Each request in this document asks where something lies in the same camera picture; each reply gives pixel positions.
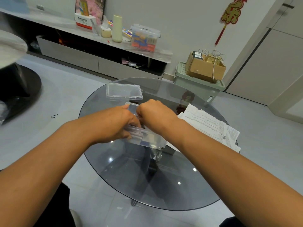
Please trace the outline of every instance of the forearm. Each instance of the forearm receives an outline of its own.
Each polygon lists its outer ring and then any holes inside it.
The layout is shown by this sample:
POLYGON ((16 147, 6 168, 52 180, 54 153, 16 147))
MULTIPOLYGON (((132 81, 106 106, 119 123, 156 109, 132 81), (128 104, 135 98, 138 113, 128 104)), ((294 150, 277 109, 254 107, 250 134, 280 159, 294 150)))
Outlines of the forearm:
POLYGON ((181 119, 164 137, 246 226, 303 225, 302 196, 263 168, 181 119))
POLYGON ((0 172, 0 226, 32 226, 88 148, 71 122, 0 172))

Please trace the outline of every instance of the door handle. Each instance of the door handle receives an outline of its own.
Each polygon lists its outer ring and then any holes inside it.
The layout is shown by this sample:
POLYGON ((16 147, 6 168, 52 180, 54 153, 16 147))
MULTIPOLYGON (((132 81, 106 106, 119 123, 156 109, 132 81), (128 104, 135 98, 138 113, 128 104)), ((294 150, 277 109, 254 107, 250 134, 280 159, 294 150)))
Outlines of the door handle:
POLYGON ((283 4, 282 4, 282 6, 285 6, 285 7, 287 7, 287 8, 291 8, 291 9, 293 9, 293 8, 294 8, 294 6, 293 6, 293 5, 289 5, 289 4, 286 4, 286 3, 283 3, 283 4))

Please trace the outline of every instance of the pink flower painting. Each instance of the pink flower painting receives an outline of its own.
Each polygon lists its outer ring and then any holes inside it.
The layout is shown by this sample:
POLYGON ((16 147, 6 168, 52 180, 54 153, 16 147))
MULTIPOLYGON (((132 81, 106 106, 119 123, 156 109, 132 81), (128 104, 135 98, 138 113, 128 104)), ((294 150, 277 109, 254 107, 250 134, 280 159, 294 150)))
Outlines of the pink flower painting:
MULTIPOLYGON (((79 1, 80 0, 76 0, 76 13, 80 13, 79 1)), ((96 17, 97 24, 101 24, 105 0, 86 0, 86 1, 89 9, 89 15, 96 17)))

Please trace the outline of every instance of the chinese decoration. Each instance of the chinese decoration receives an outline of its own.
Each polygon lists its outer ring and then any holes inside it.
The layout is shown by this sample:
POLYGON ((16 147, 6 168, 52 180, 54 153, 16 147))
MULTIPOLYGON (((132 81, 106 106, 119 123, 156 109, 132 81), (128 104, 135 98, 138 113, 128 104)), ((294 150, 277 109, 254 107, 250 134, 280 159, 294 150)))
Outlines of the chinese decoration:
POLYGON ((223 27, 215 45, 217 45, 219 43, 226 26, 230 23, 232 23, 232 24, 237 23, 239 16, 241 15, 241 9, 244 5, 244 2, 247 2, 247 0, 235 0, 234 2, 232 2, 228 5, 224 14, 221 17, 221 20, 225 24, 224 24, 224 27, 223 27))

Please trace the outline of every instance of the cardboard box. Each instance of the cardboard box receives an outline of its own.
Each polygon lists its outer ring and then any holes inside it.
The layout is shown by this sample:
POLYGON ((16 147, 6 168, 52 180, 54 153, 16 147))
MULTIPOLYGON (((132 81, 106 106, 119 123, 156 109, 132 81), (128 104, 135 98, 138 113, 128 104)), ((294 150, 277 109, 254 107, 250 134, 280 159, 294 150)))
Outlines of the cardboard box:
POLYGON ((212 78, 212 72, 214 70, 214 78, 216 80, 222 80, 226 70, 225 65, 220 62, 220 65, 215 64, 214 66, 213 63, 207 62, 209 56, 202 55, 202 57, 203 60, 193 57, 192 52, 189 54, 185 64, 186 74, 201 80, 214 82, 212 78))

